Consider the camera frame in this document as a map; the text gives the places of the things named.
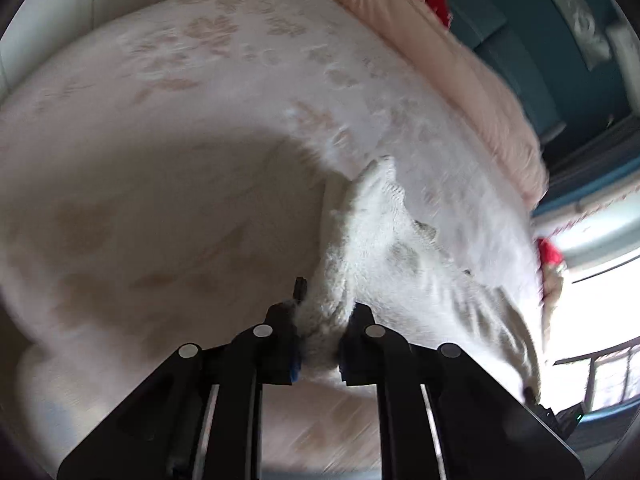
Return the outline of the pink folded duvet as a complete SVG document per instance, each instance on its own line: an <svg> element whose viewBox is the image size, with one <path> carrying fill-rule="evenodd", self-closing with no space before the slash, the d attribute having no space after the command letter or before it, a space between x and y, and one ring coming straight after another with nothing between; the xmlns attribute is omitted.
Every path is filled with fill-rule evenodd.
<svg viewBox="0 0 640 480"><path fill-rule="evenodd" d="M465 47L428 0L335 0L374 30L474 130L533 210L548 190L540 144L504 80Z"/></svg>

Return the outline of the teal upholstered headboard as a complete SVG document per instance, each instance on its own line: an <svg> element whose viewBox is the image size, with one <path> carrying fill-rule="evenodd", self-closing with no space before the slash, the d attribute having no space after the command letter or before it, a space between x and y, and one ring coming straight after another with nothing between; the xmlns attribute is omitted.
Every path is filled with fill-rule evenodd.
<svg viewBox="0 0 640 480"><path fill-rule="evenodd" d="M447 0L451 32L509 85L549 168L630 136L614 56L588 61L553 0Z"/></svg>

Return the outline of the red cloth by window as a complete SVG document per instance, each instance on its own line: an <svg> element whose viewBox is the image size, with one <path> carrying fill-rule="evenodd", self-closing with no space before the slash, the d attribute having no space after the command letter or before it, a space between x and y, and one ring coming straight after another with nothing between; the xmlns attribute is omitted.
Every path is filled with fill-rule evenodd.
<svg viewBox="0 0 640 480"><path fill-rule="evenodd" d="M548 238L538 237L536 243L542 266L560 266L565 261L562 252Z"/></svg>

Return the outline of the cream knit sweater black hearts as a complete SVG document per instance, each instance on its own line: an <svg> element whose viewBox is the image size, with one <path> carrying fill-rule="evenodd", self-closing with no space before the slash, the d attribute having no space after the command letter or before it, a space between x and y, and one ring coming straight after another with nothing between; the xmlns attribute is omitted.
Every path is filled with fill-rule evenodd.
<svg viewBox="0 0 640 480"><path fill-rule="evenodd" d="M338 344L356 304L408 341L452 342L527 404L541 398L537 348L520 310L500 287L463 271L410 214L395 162L370 162L355 180L331 174L323 196L320 260L294 315L303 373L336 384Z"/></svg>

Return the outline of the window with black frame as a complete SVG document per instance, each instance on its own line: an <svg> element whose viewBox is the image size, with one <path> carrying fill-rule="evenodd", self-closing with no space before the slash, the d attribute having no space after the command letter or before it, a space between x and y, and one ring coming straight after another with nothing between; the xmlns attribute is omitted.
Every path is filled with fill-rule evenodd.
<svg viewBox="0 0 640 480"><path fill-rule="evenodd" d="M639 223L563 233L563 289L551 318L544 404L603 411L639 397Z"/></svg>

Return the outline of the pink butterfly bed blanket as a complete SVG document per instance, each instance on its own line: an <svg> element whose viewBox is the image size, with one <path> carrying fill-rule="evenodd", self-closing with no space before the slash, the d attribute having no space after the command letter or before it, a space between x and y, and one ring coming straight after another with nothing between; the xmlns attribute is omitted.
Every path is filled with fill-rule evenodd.
<svg viewBox="0 0 640 480"><path fill-rule="evenodd" d="M187 341L308 278L331 174L393 157L406 204L540 345L529 209L461 113L334 0L169 0L1 107L1 293L28 338L9 415L47 471Z"/></svg>

